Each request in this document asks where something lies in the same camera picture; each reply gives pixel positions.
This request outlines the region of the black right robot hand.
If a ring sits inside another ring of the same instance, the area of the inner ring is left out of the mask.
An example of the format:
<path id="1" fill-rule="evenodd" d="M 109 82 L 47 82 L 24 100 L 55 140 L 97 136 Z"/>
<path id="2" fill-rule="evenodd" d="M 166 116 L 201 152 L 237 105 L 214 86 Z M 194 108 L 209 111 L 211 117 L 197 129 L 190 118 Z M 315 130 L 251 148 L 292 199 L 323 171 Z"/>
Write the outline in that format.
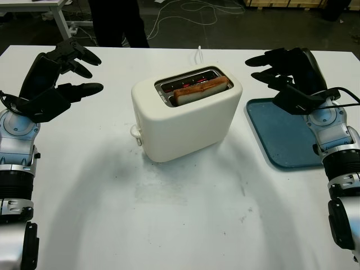
<path id="1" fill-rule="evenodd" d="M 273 49 L 246 60 L 245 64 L 250 67 L 269 65 L 269 69 L 252 73 L 251 76 L 279 92 L 288 86 L 305 95 L 313 95 L 327 89 L 320 67 L 307 48 Z"/>

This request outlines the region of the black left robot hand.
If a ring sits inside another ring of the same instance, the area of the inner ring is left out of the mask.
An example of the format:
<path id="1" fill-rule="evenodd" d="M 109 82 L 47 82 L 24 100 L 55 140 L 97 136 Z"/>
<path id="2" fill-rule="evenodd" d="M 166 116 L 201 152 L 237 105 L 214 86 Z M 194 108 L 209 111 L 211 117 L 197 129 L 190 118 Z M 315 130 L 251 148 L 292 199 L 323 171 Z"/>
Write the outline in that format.
<path id="1" fill-rule="evenodd" d="M 54 87 L 59 76 L 69 71 L 90 79 L 92 73 L 77 60 L 93 66 L 101 64 L 100 58 L 80 45 L 75 38 L 63 40 L 54 50 L 38 54 L 24 79 L 19 97 L 32 100 Z"/>

